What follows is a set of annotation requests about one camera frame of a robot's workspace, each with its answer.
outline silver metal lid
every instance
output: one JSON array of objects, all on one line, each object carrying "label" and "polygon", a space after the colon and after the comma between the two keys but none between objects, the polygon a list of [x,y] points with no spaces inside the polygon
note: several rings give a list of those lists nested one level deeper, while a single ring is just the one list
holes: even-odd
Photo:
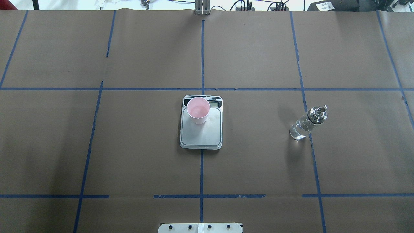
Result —
[{"label": "silver metal lid", "polygon": [[328,118],[326,110],[328,110],[326,105],[323,107],[313,107],[308,111],[309,120],[314,124],[322,124]]}]

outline metal clamp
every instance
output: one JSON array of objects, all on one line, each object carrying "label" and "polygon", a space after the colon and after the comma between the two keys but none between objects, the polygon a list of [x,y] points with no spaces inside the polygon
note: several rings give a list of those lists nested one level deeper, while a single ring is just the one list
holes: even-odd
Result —
[{"label": "metal clamp", "polygon": [[210,0],[195,0],[196,15],[209,15],[210,14]]}]

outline cup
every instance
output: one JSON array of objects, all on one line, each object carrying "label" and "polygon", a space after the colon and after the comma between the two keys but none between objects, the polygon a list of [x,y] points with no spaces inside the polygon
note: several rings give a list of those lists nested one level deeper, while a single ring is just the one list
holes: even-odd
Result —
[{"label": "cup", "polygon": [[187,112],[194,123],[203,124],[210,112],[210,103],[202,97],[192,98],[187,103]]}]

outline sticker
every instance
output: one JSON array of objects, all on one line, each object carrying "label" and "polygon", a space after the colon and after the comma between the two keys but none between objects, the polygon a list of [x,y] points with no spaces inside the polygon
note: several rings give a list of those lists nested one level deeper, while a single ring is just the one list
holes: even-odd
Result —
[{"label": "sticker", "polygon": [[334,10],[335,7],[332,5],[331,2],[323,2],[315,4],[319,11],[327,11],[327,10]]}]

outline black pole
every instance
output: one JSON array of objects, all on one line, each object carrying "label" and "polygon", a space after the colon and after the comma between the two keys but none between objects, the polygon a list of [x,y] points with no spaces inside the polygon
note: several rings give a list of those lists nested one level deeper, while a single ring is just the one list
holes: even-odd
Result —
[{"label": "black pole", "polygon": [[39,10],[39,0],[33,0],[33,9]]}]

